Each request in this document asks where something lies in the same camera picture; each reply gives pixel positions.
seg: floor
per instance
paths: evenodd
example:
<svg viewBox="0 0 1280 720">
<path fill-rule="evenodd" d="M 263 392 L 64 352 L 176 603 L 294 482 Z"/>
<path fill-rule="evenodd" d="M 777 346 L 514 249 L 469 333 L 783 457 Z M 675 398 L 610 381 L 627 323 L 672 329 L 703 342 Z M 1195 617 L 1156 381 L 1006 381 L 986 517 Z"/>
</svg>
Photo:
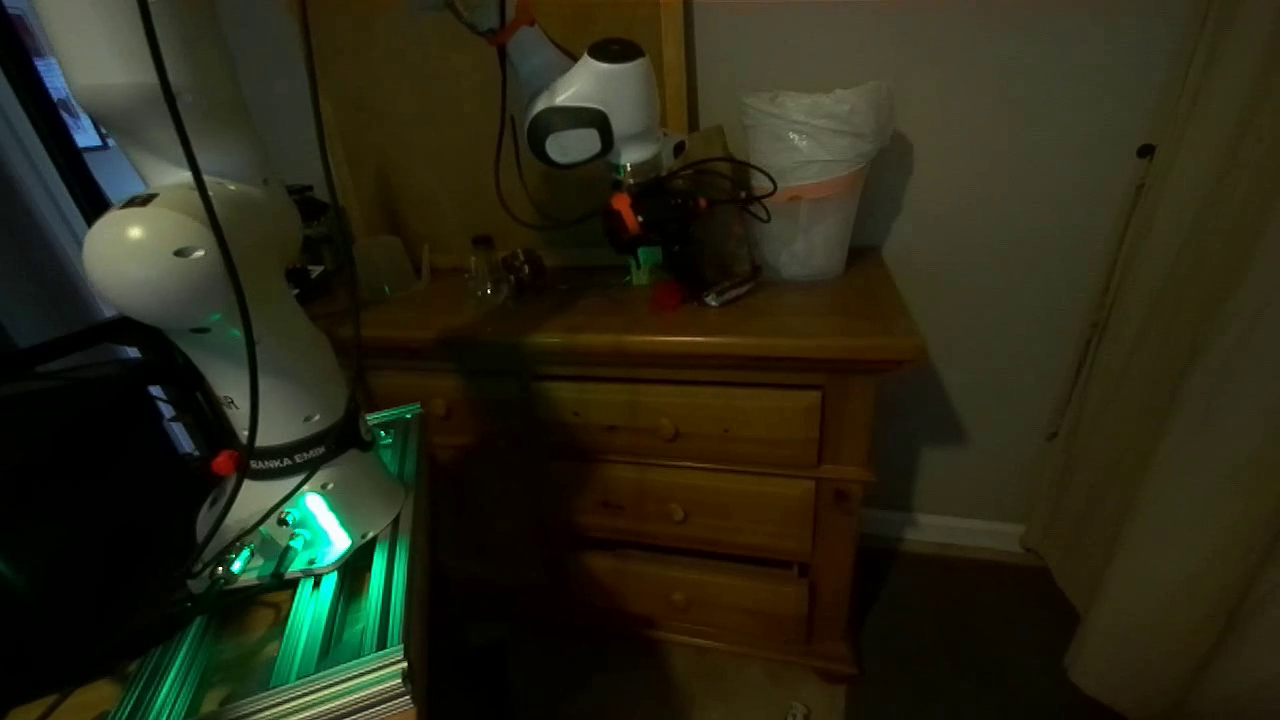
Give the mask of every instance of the floor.
<svg viewBox="0 0 1280 720">
<path fill-rule="evenodd" d="M 1031 563 L 858 554 L 858 674 L 506 620 L 435 662 L 431 717 L 480 720 L 1112 720 L 1059 650 L 1076 624 Z"/>
<path fill-rule="evenodd" d="M 1059 668 L 1076 629 L 1042 566 L 862 550 L 854 720 L 1112 720 Z"/>
</svg>

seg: dresser drawer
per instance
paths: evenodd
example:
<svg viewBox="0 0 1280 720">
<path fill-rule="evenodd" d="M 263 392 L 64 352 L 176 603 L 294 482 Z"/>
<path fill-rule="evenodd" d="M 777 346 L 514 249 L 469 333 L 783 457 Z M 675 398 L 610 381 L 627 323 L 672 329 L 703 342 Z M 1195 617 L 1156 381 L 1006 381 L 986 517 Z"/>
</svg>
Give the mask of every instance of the dresser drawer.
<svg viewBox="0 0 1280 720">
<path fill-rule="evenodd" d="M 790 643 L 809 632 L 809 581 L 783 566 L 578 550 L 574 594 L 623 620 L 695 635 Z"/>
<path fill-rule="evenodd" d="M 550 474 L 550 513 L 595 540 L 809 561 L 811 479 L 591 463 Z"/>
<path fill-rule="evenodd" d="M 660 457 L 809 468 L 819 458 L 819 388 L 460 381 L 370 371 L 375 405 L 425 405 L 431 443 L 532 437 L 583 457 Z"/>
<path fill-rule="evenodd" d="M 602 457 L 814 463 L 819 388 L 538 381 L 574 443 Z"/>
</svg>

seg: wall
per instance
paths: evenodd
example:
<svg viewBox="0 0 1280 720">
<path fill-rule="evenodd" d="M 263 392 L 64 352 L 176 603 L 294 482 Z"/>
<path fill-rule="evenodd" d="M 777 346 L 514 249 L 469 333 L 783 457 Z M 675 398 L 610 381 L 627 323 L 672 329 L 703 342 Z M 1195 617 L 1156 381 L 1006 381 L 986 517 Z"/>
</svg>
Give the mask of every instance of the wall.
<svg viewBox="0 0 1280 720">
<path fill-rule="evenodd" d="M 930 362 L 883 405 L 872 506 L 1021 523 L 1195 0 L 693 0 L 701 122 L 742 91 L 888 81 L 888 238 Z"/>
</svg>

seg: baseboard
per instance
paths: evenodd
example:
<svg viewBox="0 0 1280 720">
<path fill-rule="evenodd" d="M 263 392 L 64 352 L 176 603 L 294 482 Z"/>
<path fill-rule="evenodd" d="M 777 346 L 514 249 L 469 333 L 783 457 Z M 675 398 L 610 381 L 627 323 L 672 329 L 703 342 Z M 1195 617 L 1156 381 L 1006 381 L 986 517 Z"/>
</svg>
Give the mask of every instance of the baseboard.
<svg viewBox="0 0 1280 720">
<path fill-rule="evenodd" d="M 972 518 L 972 517 L 918 517 L 918 513 L 862 513 L 862 540 L 929 554 L 978 554 L 1035 563 L 1023 550 L 1023 523 Z"/>
</svg>

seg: black cable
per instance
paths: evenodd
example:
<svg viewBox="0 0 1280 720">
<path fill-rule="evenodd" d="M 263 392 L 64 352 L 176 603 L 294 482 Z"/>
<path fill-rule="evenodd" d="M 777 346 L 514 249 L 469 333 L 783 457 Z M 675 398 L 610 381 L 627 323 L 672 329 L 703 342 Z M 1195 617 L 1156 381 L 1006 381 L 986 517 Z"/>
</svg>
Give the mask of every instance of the black cable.
<svg viewBox="0 0 1280 720">
<path fill-rule="evenodd" d="M 245 543 L 251 532 L 258 532 L 286 500 L 294 500 L 300 488 L 311 482 L 315 470 L 321 470 L 321 463 L 311 463 L 300 479 L 290 479 L 286 493 L 282 493 L 270 506 L 263 506 L 245 532 L 235 532 L 235 534 L 225 543 L 225 550 L 231 550 L 231 547 Z"/>
<path fill-rule="evenodd" d="M 348 313 L 353 313 L 353 369 L 348 369 L 348 375 L 353 375 L 356 398 L 362 406 L 362 405 L 370 405 L 370 388 L 368 388 L 368 362 L 362 362 L 362 313 L 359 313 L 356 238 L 353 238 L 353 228 L 348 228 L 348 211 L 344 211 L 344 203 L 337 196 L 331 154 L 329 154 L 329 139 L 323 139 L 311 0 L 294 0 L 294 10 L 300 10 L 300 33 L 302 33 L 302 73 L 309 73 L 309 105 L 311 105 L 315 153 L 321 153 L 321 168 L 323 168 L 323 190 L 329 190 L 329 206 L 331 206 L 331 220 L 337 220 L 341 261 L 348 263 Z"/>
<path fill-rule="evenodd" d="M 578 211 L 578 217 L 555 217 L 555 211 L 538 206 L 537 196 L 526 190 L 526 174 L 523 174 L 523 159 L 519 159 L 519 135 L 514 135 L 514 122 L 506 122 L 506 101 L 511 101 L 506 85 L 511 85 L 506 48 L 495 48 L 495 135 L 490 135 L 490 190 L 495 190 L 495 203 L 502 206 L 502 217 L 511 225 L 532 228 L 532 232 L 562 232 L 562 228 L 600 225 L 602 201 L 595 206 Z M 502 189 L 506 132 L 511 132 L 511 145 L 514 145 L 514 174 L 519 174 L 523 201 L 532 203 L 537 220 L 519 217 L 511 196 L 506 196 L 506 189 Z"/>
<path fill-rule="evenodd" d="M 225 518 L 231 517 L 231 506 L 235 506 L 235 500 L 239 500 L 239 488 L 245 488 L 245 474 L 248 474 L 248 457 L 251 457 L 255 432 L 258 432 L 258 359 L 255 359 L 255 335 L 251 335 L 251 315 L 248 315 L 248 292 L 245 292 L 245 279 L 239 279 L 239 269 L 235 269 L 235 255 L 231 255 L 231 238 L 227 238 L 227 232 L 225 232 L 225 225 L 218 225 L 218 217 L 215 217 L 215 206 L 211 206 L 211 190 L 207 190 L 207 178 L 202 178 L 202 168 L 200 168 L 191 132 L 187 132 L 187 122 L 184 122 L 184 110 L 178 110 L 178 101 L 176 101 L 176 87 L 172 87 L 172 75 L 168 75 L 168 59 L 163 59 L 163 48 L 160 48 L 153 0 L 134 0 L 134 10 L 140 10 L 140 23 L 143 23 L 153 73 L 154 73 L 154 85 L 160 85 L 160 96 L 163 96 L 172 132 L 176 132 L 176 139 L 178 139 L 184 162 L 187 162 L 187 172 L 191 172 L 191 183 L 197 183 L 197 196 L 200 196 L 207 232 L 211 232 L 211 238 L 215 238 L 215 249 L 218 249 L 218 255 L 225 255 L 225 272 L 227 272 L 227 282 L 231 282 L 231 295 L 235 295 L 239 333 L 245 333 L 245 369 L 248 369 L 245 468 L 235 470 L 231 493 L 227 493 L 227 500 L 218 502 L 215 518 L 211 518 L 207 532 L 197 540 L 197 561 L 200 561 L 200 554 L 207 550 L 207 543 L 215 540 L 215 532 L 225 529 Z"/>
<path fill-rule="evenodd" d="M 255 586 L 251 586 L 251 599 L 245 594 L 245 599 L 248 599 L 245 606 L 277 606 L 277 603 L 258 603 L 258 599 L 255 599 L 255 594 L 277 591 L 277 586 L 282 586 L 282 584 L 255 584 Z M 134 617 L 131 624 L 118 624 L 118 629 L 101 643 L 101 654 L 113 654 L 116 643 L 124 643 L 134 629 L 148 629 L 148 624 L 154 624 L 154 620 L 163 620 L 163 617 L 218 610 L 225 599 L 239 599 L 239 591 L 200 591 L 200 594 L 197 594 L 197 591 L 178 591 L 168 606 L 153 606 L 153 610 Z M 131 662 L 131 659 L 118 659 L 107 674 L 113 674 L 116 682 L 127 682 L 127 671 L 131 671 L 127 662 Z M 53 692 L 53 704 L 43 704 L 37 720 L 53 720 L 78 687 L 85 687 L 85 678 L 59 682 L 59 687 Z"/>
<path fill-rule="evenodd" d="M 767 225 L 767 196 L 777 196 L 777 174 L 740 154 L 703 154 L 672 168 L 666 189 L 701 196 L 703 206 L 740 206 L 757 225 Z"/>
</svg>

